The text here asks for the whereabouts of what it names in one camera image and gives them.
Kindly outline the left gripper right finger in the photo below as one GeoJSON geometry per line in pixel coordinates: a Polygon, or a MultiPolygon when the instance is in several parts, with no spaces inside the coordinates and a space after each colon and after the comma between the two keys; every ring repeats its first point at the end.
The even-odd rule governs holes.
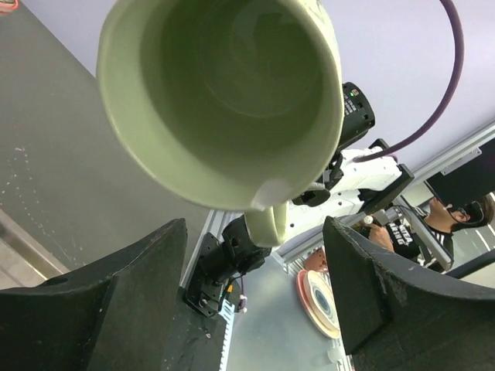
{"type": "Polygon", "coordinates": [[[326,217],[323,239],[357,370],[492,370],[494,290],[430,271],[326,217]]]}

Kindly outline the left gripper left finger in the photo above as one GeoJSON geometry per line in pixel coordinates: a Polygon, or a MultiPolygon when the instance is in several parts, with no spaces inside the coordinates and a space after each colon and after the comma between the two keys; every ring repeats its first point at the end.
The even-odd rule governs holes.
{"type": "Polygon", "coordinates": [[[187,242],[169,221],[32,288],[1,292],[3,370],[159,370],[187,242]]]}

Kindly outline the green mug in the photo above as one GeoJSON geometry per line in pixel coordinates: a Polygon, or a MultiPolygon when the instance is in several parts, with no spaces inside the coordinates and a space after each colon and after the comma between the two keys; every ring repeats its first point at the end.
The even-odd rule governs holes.
{"type": "Polygon", "coordinates": [[[289,238],[288,204],[343,127],[340,53],[319,1],[117,1],[97,82],[121,146],[158,184],[289,238]]]}

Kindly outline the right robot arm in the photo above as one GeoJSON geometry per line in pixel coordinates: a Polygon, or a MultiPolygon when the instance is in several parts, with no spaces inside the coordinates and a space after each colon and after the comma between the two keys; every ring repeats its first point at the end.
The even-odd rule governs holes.
{"type": "MultiPolygon", "coordinates": [[[[343,130],[336,154],[307,191],[290,200],[281,215],[283,242],[324,223],[326,217],[373,213],[391,203],[414,178],[393,155],[384,155],[387,143],[378,138],[365,149],[350,145],[376,124],[370,101],[352,82],[343,84],[343,130]]],[[[248,233],[244,215],[223,228],[208,229],[198,246],[194,265],[184,284],[183,300],[210,318],[227,303],[228,288],[258,269],[280,243],[261,247],[248,233]]]]}

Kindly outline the stacked pink plates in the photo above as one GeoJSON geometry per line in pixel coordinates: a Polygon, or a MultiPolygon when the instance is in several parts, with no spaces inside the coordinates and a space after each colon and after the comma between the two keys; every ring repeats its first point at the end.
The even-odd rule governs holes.
{"type": "Polygon", "coordinates": [[[322,247],[303,261],[295,282],[302,307],[316,329],[329,339],[338,339],[341,336],[340,324],[322,247]]]}

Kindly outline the person with headset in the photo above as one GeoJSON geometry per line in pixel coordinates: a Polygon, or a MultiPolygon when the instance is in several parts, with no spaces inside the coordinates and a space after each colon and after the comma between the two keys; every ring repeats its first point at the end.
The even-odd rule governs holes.
{"type": "MultiPolygon", "coordinates": [[[[418,207],[414,211],[425,222],[433,237],[450,255],[454,254],[453,234],[460,230],[486,226],[494,218],[494,200],[486,195],[464,206],[454,208],[444,205],[436,198],[429,201],[429,211],[418,207]]],[[[444,274],[446,269],[435,257],[426,258],[420,250],[417,233],[405,220],[384,226],[376,223],[360,223],[353,227],[358,233],[375,244],[396,253],[422,267],[444,274]]]]}

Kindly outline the pink patterned bowl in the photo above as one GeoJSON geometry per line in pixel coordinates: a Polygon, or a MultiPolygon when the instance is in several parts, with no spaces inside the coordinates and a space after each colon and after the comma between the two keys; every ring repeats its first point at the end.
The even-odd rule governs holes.
{"type": "Polygon", "coordinates": [[[8,15],[19,7],[18,0],[0,0],[0,15],[8,15]]]}

